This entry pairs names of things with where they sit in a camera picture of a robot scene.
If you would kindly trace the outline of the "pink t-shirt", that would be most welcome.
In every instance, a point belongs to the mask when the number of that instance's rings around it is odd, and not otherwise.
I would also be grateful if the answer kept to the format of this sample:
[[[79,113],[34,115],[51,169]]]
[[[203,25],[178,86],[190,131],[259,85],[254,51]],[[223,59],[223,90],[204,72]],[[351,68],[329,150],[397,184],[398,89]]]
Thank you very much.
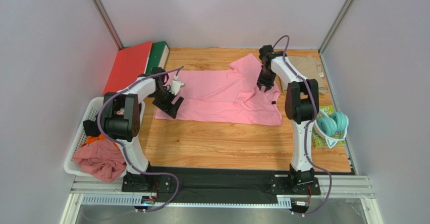
[[[257,86],[261,62],[253,55],[240,58],[222,71],[181,71],[179,91],[184,100],[177,120],[280,126],[282,114],[277,85],[263,92]]]

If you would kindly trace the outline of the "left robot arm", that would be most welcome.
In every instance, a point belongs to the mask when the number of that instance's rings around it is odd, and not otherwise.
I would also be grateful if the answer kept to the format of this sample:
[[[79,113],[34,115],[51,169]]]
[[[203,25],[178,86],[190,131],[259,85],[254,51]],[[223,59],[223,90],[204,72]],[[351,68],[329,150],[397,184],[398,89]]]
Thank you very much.
[[[180,90],[185,87],[179,79],[179,72],[179,68],[170,72],[156,67],[151,74],[139,75],[129,86],[103,95],[103,105],[96,122],[100,132],[116,143],[125,159],[123,192],[157,190],[161,174],[150,172],[149,160],[144,156],[139,141],[144,100],[153,98],[153,105],[175,119],[184,100],[179,96]]]

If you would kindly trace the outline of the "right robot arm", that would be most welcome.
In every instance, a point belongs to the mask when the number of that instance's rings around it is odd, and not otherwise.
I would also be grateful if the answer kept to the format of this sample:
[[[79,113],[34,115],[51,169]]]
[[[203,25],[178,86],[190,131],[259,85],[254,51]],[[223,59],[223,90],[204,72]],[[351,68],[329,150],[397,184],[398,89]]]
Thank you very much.
[[[311,133],[318,113],[318,82],[307,79],[289,61],[283,51],[274,51],[272,45],[259,49],[262,66],[257,79],[260,90],[273,88],[275,78],[287,85],[285,113],[293,129],[294,152],[282,189],[290,194],[319,195],[318,179],[311,163]]]

